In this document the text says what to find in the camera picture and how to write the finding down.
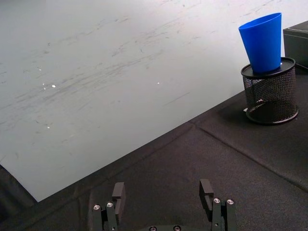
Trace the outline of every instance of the scratch mark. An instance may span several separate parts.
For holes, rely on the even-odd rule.
[[[94,69],[96,69],[98,66],[102,65],[103,63],[99,63],[97,65],[94,66]]]
[[[24,99],[21,99],[21,100],[18,100],[16,101],[16,103],[21,103],[23,101],[26,101],[26,100],[31,100],[32,98],[36,97],[36,95],[28,95],[27,97],[25,97]]]
[[[126,19],[120,21],[119,23],[125,22],[125,21],[127,21],[128,19],[129,19],[129,18],[126,18]]]
[[[264,3],[262,6],[266,6],[267,4],[269,4],[272,1],[274,1],[274,0],[270,0],[270,1],[266,2],[266,3]]]
[[[166,34],[166,33],[167,33],[167,32],[162,32],[162,33],[160,33],[160,34],[158,34],[158,35],[150,35],[150,36],[146,37],[145,39],[155,38],[155,37],[158,37],[158,36],[163,35],[163,34]]]
[[[84,108],[85,106],[87,106],[90,102],[85,103],[84,105],[82,105],[77,111],[79,112],[82,108]]]
[[[85,82],[85,83],[82,83],[81,85],[82,86],[86,86],[86,85],[88,85],[89,83],[92,83],[93,82],[93,80],[89,80],[89,81],[87,81],[87,82]]]
[[[179,20],[179,19],[181,19],[181,18],[183,18],[183,17],[184,17],[184,16],[181,16],[181,17],[175,18],[175,19],[173,19],[173,20],[171,20],[171,21],[169,21],[169,22],[166,22],[166,23],[162,24],[161,26],[158,26],[156,29],[154,29],[154,30],[148,32],[147,34],[155,33],[156,30],[161,29],[161,28],[169,28],[169,27],[172,27],[172,26],[175,25],[175,24],[172,25],[172,23],[176,22],[177,20]]]
[[[118,81],[118,82],[115,82],[115,83],[112,83],[112,84],[109,84],[109,85],[104,85],[104,86],[101,87],[101,88],[97,88],[96,91],[100,91],[100,90],[102,90],[102,89],[105,89],[105,88],[107,88],[107,87],[113,86],[113,85],[118,84],[118,83],[120,83],[120,82],[121,82],[121,81]]]
[[[2,158],[0,159],[0,162],[1,162],[6,156],[7,156],[7,154],[6,154],[4,157],[2,157]]]
[[[76,74],[75,77],[82,76],[82,75],[84,75],[84,74],[85,74],[85,73]]]
[[[188,7],[188,9],[191,9],[191,8],[193,8],[193,7],[196,7],[197,5],[200,5],[200,4],[201,4],[201,0],[200,0],[200,2],[199,2],[198,4],[195,4],[195,5],[192,5],[192,6]]]
[[[163,5],[165,5],[167,2],[170,2],[170,1],[172,1],[172,0],[165,0],[165,1],[163,1],[163,3],[161,3],[159,6],[163,6]]]
[[[185,95],[188,95],[189,93],[190,93],[190,92],[187,92],[186,94],[183,94],[183,95],[181,95],[181,96],[177,97],[176,99],[174,99],[174,100],[172,100],[172,101],[170,101],[170,102],[168,102],[168,103],[164,104],[163,106],[166,106],[166,105],[168,105],[168,104],[170,104],[170,103],[173,103],[174,101],[176,101],[176,100],[178,100],[178,99],[180,99],[180,98],[184,97]]]
[[[8,104],[8,105],[6,105],[6,106],[4,106],[4,107],[0,107],[0,110],[2,110],[2,109],[4,109],[4,108],[7,108],[7,107],[10,107],[10,106],[12,106],[13,104]]]
[[[125,43],[123,43],[121,46],[119,46],[119,47],[117,48],[117,50],[113,53],[113,55],[112,55],[111,57],[114,57],[114,56],[116,56],[116,55],[118,55],[118,54],[123,53],[123,51],[125,50],[124,45],[126,45],[126,44],[128,44],[128,43],[129,43],[129,42],[125,42]]]
[[[27,94],[28,94],[28,93],[25,93],[25,94],[19,95],[19,96],[15,97],[15,99],[19,99],[19,98],[21,98],[21,97],[23,97],[23,96],[25,96],[25,95],[27,95]]]

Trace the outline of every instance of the black mesh cylinder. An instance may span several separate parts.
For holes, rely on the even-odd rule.
[[[279,124],[295,118],[295,60],[282,58],[280,68],[263,74],[252,71],[251,65],[242,71],[247,101],[247,117],[260,124]]]

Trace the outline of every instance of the blue plastic cup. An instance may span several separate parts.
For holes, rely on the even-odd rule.
[[[254,72],[272,71],[281,63],[281,13],[273,13],[239,27]]]

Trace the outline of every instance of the white tabletop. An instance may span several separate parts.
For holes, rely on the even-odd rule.
[[[46,198],[240,92],[238,26],[273,11],[292,26],[307,7],[2,0],[0,164]]]

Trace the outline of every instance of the table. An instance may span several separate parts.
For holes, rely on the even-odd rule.
[[[308,75],[297,70],[299,115],[251,123],[244,93],[103,167],[0,225],[0,230],[88,230],[92,207],[124,181],[121,230],[152,224],[210,229],[199,179],[236,204],[238,230],[308,230]]]

